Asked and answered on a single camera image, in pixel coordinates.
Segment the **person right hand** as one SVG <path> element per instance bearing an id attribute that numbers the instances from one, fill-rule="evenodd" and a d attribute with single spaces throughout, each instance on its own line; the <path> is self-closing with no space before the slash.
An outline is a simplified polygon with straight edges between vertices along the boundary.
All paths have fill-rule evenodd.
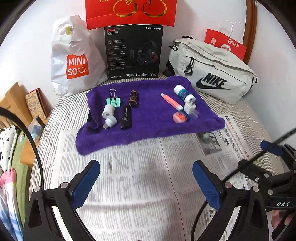
<path id="1" fill-rule="evenodd" d="M 289 225 L 291 222 L 292 218 L 294 217 L 295 213 L 290 214 L 284 221 L 285 225 Z M 271 226 L 273 229 L 276 229 L 277 226 L 280 224 L 282 221 L 282 217 L 280 216 L 280 211 L 279 210 L 273 210 L 272 212 L 272 219 L 271 219 Z"/>

